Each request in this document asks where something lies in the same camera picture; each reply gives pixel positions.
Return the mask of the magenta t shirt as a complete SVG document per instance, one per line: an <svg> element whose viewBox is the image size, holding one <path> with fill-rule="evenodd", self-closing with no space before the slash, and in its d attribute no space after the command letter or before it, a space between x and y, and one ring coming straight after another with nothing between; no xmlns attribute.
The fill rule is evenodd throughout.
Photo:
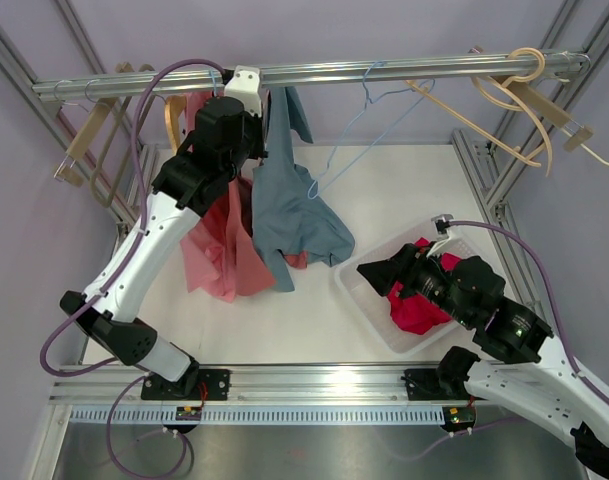
<svg viewBox="0 0 609 480"><path fill-rule="evenodd" d="M401 298L398 293L403 285L398 281L398 275L399 270L396 270L395 281L386 298L390 306L390 317L399 329L415 335L425 335L435 327L452 321L449 314L421 295Z"/></svg>

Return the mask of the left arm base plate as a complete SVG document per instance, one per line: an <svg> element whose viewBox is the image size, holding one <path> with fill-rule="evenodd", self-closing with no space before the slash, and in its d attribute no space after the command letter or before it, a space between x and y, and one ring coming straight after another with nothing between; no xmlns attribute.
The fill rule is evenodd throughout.
<svg viewBox="0 0 609 480"><path fill-rule="evenodd" d="M224 368L191 367L178 381L153 374L144 381L140 398L146 401L226 401L231 371Z"/></svg>

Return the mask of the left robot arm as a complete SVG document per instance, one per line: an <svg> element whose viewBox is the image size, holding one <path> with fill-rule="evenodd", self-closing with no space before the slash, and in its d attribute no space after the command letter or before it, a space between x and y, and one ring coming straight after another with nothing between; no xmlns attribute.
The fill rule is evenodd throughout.
<svg viewBox="0 0 609 480"><path fill-rule="evenodd" d="M259 92L227 88L207 100L155 177L138 224L118 252L93 283L60 301L90 339L122 364L152 372L175 398L196 392L199 364L139 319L141 303L181 239L227 194L245 161L264 152Z"/></svg>

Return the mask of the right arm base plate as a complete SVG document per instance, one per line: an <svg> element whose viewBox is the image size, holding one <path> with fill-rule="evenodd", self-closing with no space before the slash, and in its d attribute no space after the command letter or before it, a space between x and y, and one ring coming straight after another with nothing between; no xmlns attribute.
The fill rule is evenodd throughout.
<svg viewBox="0 0 609 480"><path fill-rule="evenodd" d="M468 376L441 368L409 368L401 377L409 400L457 400L473 398L464 386Z"/></svg>

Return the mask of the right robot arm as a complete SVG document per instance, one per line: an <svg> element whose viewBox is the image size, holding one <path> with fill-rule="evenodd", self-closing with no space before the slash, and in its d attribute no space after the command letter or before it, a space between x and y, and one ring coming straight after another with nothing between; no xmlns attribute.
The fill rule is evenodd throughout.
<svg viewBox="0 0 609 480"><path fill-rule="evenodd" d="M573 447L576 458L609 479L609 397L573 370L560 338L529 308L507 298L505 281L478 256L442 266L428 248L404 245L357 268L381 296L420 297L473 331L490 361L459 346L435 370L448 397L493 401Z"/></svg>

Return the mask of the blue grey t shirt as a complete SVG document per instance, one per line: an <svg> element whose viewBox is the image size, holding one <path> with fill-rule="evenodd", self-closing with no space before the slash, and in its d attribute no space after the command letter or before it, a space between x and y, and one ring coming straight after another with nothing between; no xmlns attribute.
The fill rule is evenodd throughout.
<svg viewBox="0 0 609 480"><path fill-rule="evenodd" d="M313 142L304 108L293 87L269 90L268 156L253 169L253 245L280 293L295 290L288 257L300 264L336 266L350 258L355 239L338 215L308 197L313 178L295 162L292 135Z"/></svg>

